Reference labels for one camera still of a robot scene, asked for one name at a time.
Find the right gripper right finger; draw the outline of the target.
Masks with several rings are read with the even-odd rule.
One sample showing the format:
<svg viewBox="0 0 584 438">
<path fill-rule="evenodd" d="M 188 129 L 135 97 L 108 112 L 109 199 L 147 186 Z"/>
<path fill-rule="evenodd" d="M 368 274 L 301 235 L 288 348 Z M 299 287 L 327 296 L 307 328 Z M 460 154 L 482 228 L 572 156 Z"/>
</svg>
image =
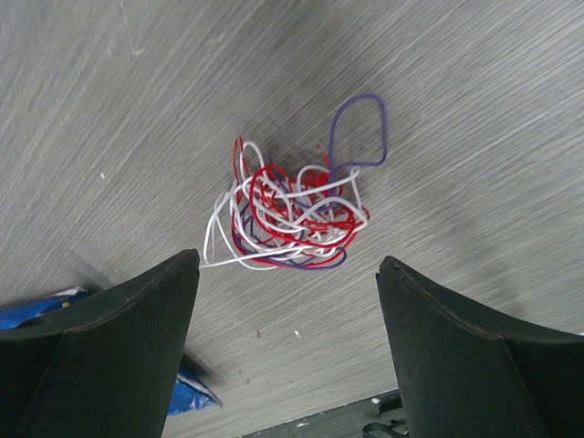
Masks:
<svg viewBox="0 0 584 438">
<path fill-rule="evenodd" d="M 441 286 L 395 257 L 376 276 L 412 437 L 580 437 L 583 338 Z"/>
</svg>

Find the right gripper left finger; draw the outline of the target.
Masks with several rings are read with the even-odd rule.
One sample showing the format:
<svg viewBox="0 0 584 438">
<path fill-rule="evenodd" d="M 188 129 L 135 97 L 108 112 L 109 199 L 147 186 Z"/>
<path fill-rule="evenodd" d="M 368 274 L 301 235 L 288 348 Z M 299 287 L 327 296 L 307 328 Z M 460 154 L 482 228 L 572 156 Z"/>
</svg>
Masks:
<svg viewBox="0 0 584 438">
<path fill-rule="evenodd" d="M 199 256 L 1 334 L 4 437 L 158 437 L 183 355 Z"/>
</svg>

